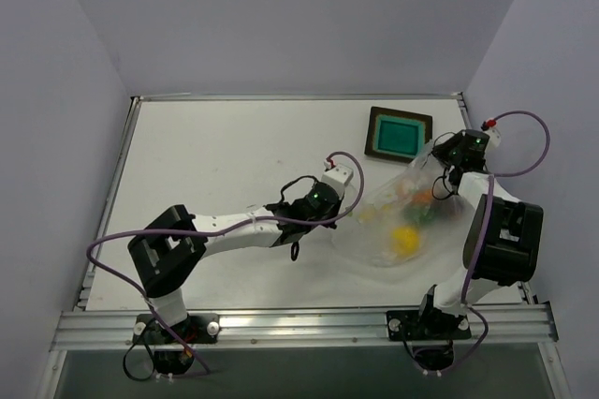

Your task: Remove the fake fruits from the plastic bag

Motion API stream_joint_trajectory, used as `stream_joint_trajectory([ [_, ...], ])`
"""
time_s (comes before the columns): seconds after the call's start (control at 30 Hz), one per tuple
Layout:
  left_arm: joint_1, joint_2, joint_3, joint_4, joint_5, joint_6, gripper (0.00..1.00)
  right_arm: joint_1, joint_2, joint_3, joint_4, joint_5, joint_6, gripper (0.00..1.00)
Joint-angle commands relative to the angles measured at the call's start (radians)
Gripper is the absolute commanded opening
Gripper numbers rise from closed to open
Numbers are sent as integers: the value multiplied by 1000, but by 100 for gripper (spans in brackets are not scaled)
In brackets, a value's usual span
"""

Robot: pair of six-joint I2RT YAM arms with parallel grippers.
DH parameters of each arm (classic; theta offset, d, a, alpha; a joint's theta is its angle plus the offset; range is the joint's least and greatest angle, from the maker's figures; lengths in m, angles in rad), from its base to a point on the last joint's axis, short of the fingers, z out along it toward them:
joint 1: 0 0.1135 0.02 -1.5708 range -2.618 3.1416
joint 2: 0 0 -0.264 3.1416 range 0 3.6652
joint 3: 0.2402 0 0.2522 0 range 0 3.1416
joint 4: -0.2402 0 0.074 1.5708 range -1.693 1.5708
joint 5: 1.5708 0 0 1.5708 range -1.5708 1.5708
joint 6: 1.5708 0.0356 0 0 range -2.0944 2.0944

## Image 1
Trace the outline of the green fake lime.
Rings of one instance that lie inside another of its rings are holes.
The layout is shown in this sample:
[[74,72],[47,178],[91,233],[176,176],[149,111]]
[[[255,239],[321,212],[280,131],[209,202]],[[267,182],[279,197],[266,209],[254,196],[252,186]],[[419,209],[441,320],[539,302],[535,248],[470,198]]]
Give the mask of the green fake lime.
[[410,205],[403,210],[403,216],[410,225],[424,227],[438,217],[438,212],[433,206]]

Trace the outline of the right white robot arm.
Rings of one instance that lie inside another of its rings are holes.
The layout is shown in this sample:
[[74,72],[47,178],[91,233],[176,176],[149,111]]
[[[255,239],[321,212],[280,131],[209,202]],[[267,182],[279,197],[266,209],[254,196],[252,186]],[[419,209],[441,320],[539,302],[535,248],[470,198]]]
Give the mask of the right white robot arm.
[[472,206],[475,214],[460,267],[432,286],[416,311],[418,329],[429,336],[494,290],[529,281],[536,268],[544,211],[508,193],[485,170],[489,143],[489,134],[466,129],[431,150],[444,169],[450,196]]

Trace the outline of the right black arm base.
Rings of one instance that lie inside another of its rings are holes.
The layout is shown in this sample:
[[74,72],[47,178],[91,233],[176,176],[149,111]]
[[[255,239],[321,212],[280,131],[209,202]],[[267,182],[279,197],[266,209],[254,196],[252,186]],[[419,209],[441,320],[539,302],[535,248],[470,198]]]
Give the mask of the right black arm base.
[[423,375],[440,377],[456,361],[454,343],[472,338],[466,317],[441,312],[390,310],[386,312],[387,338],[401,343]]

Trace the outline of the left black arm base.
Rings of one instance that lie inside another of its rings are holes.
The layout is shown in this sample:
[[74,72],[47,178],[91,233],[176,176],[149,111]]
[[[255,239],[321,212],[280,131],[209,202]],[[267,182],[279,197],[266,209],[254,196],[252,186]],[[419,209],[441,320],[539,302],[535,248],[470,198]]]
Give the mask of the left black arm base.
[[[188,315],[169,330],[153,314],[138,315],[130,347],[123,357],[124,373],[136,381],[205,377],[212,369],[199,360],[194,346],[216,344],[220,331],[219,317],[214,314]],[[150,373],[143,377],[134,376],[127,365],[128,354],[136,347],[142,347],[149,358]]]

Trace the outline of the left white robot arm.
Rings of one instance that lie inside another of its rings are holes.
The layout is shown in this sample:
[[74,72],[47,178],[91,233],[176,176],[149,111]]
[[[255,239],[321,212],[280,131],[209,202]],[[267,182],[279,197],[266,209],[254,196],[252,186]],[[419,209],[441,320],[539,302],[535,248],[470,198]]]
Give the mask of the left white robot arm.
[[304,197],[291,203],[280,199],[245,214],[194,215],[181,204],[169,207],[127,245],[148,302],[158,313],[155,331],[168,342],[187,335],[182,285],[202,258],[287,244],[295,258],[303,236],[318,226],[335,228],[352,177],[348,168],[327,171]]

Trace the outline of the yellow fake pear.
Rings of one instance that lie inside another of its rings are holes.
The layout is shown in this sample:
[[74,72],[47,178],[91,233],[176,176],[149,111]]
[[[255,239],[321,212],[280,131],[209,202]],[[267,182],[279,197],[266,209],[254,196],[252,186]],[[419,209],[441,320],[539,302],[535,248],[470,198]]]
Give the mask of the yellow fake pear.
[[420,248],[420,233],[412,226],[401,226],[391,232],[393,251],[402,258],[414,256]]

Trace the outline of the orange fake persimmon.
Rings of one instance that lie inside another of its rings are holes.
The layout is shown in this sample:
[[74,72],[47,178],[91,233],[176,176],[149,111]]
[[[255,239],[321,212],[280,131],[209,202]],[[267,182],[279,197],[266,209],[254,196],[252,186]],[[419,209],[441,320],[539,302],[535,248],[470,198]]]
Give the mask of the orange fake persimmon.
[[429,189],[422,189],[413,195],[412,200],[417,204],[430,204],[434,201],[434,197]]

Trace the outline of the clear plastic bag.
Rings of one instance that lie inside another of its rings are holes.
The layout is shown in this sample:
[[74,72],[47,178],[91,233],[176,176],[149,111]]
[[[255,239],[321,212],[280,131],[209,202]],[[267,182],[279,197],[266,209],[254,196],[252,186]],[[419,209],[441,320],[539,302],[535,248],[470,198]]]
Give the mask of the clear plastic bag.
[[[366,266],[394,267],[434,249],[445,250],[466,234],[472,207],[449,191],[448,170],[431,155],[432,147],[427,143],[402,173],[364,195],[353,213],[340,221],[332,244],[341,255]],[[413,202],[413,195],[422,189],[431,191],[433,202]],[[433,206],[438,217],[428,226],[412,226],[403,216],[410,205]],[[407,259],[391,246],[391,232],[401,226],[420,233],[419,251]]]

